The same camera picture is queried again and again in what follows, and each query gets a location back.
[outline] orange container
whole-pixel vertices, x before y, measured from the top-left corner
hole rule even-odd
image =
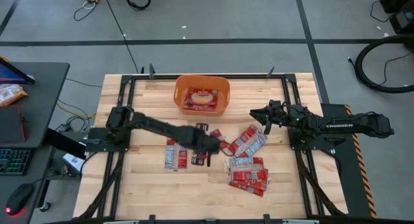
[[[188,88],[215,89],[218,91],[217,104],[214,111],[194,111],[184,109],[184,101]],[[188,115],[221,116],[230,101],[230,83],[226,78],[185,74],[177,78],[174,91],[174,102],[181,112]]]

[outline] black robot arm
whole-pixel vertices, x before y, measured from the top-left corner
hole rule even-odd
[[[269,102],[264,108],[250,110],[250,115],[266,126],[271,125],[300,130],[301,137],[314,138],[320,134],[363,133],[370,137],[386,138],[394,134],[389,119],[373,111],[344,117],[320,117],[301,105],[285,105],[280,101]]]
[[[169,137],[196,154],[219,153],[221,143],[217,137],[207,135],[203,129],[195,126],[174,126],[134,112],[130,107],[113,107],[106,128],[107,140],[115,144],[122,143],[124,135],[132,129],[144,129]]]

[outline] keyboard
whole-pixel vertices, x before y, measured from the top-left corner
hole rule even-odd
[[[0,175],[25,175],[31,149],[0,148]]]

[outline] wooden table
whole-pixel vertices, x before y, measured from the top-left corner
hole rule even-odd
[[[296,78],[303,105],[322,115],[312,74],[298,73]],[[106,75],[95,126],[105,126],[111,108],[116,105],[120,79],[120,74]],[[210,130],[220,129],[231,142],[249,125],[260,126],[249,115],[250,109],[264,107],[270,99],[284,101],[279,80],[235,79],[230,80],[230,86],[230,104],[221,117],[181,114],[173,102],[174,80],[138,81],[133,108],[175,125],[208,123]],[[270,214],[271,218],[306,216],[296,159],[289,147],[286,128],[274,126],[266,145],[255,154],[255,157],[264,158],[271,176],[265,197],[228,185],[228,157],[222,153],[212,157],[209,168],[191,165],[191,157],[188,157],[185,171],[170,172],[164,169],[165,149],[165,137],[144,130],[132,131],[116,219],[148,219],[150,214],[155,214],[157,219],[261,219],[263,214]],[[101,188],[106,158],[107,153],[98,153],[85,165],[74,216],[86,210]],[[334,159],[315,151],[314,162],[320,186],[342,212],[347,212]],[[311,188],[309,190],[315,214],[314,194]],[[111,198],[110,191],[105,214],[109,213]]]

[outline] laptop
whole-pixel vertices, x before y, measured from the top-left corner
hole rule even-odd
[[[34,84],[33,76],[27,75],[0,58],[0,84]]]

